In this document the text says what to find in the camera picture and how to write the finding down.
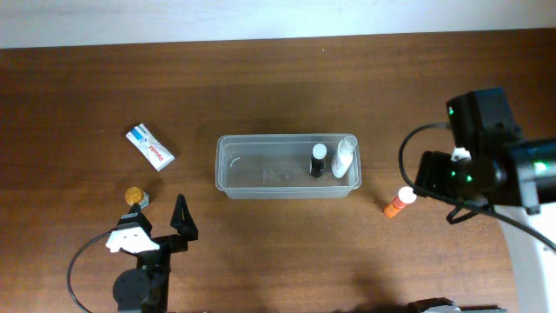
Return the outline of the white dropper bottle clear cap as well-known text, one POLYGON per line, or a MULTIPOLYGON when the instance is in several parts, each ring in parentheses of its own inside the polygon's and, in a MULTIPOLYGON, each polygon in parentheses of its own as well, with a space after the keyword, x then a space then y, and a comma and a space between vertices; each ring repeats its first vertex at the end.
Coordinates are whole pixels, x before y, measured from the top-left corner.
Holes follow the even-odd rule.
POLYGON ((357 144, 358 141, 354 135, 348 135, 339 141, 331 167, 332 173, 336 178, 343 178, 347 173, 353 162, 357 144))

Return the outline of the white Panadol box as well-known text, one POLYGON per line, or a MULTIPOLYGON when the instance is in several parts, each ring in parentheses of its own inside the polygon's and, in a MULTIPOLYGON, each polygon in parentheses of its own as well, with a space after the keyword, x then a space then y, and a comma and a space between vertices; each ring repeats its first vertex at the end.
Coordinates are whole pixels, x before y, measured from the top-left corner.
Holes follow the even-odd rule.
POLYGON ((156 171, 161 171, 175 160, 175 156, 153 136, 143 123, 134 126, 125 136, 156 171))

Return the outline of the dark bottle white cap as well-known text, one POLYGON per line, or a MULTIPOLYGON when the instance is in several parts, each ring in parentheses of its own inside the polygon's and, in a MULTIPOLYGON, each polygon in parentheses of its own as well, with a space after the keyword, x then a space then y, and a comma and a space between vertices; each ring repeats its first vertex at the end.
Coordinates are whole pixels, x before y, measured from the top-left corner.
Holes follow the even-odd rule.
POLYGON ((322 176, 326 167, 327 153, 327 147, 323 143, 317 143, 313 147, 310 161, 310 175, 312 177, 318 178, 322 176))

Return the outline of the orange bottle white cap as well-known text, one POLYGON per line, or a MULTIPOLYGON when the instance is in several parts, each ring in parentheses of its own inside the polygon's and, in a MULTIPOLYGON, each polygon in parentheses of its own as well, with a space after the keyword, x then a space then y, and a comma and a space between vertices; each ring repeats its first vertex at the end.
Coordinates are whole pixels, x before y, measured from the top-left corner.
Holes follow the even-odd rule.
POLYGON ((417 195, 414 194, 413 188, 409 186, 402 187, 398 191, 398 194, 394 198, 394 200, 383 210, 383 213, 387 217, 392 218, 396 216, 399 212, 401 212, 409 204, 414 203, 416 199, 417 199, 417 195))

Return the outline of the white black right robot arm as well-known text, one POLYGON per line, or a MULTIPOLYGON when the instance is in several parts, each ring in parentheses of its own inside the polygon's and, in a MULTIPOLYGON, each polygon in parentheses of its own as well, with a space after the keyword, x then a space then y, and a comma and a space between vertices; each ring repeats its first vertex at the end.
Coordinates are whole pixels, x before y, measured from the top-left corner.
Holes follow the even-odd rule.
POLYGON ((470 91, 446 104, 452 153, 426 151, 418 196, 453 206, 450 224, 475 216, 500 223, 523 312, 555 310, 555 141, 527 140, 503 89, 470 91))

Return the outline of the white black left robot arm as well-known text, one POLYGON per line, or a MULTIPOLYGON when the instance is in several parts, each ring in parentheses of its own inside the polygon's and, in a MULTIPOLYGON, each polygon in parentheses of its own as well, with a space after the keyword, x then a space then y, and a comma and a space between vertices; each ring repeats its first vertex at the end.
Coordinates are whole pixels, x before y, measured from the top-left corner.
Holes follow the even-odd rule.
POLYGON ((136 266, 115 280, 112 294, 119 312, 166 312, 169 298, 171 256, 188 250, 199 231, 189 213, 186 198, 177 196, 170 226, 175 234, 152 237, 152 224, 138 204, 121 216, 110 232, 106 247, 136 258, 136 266))

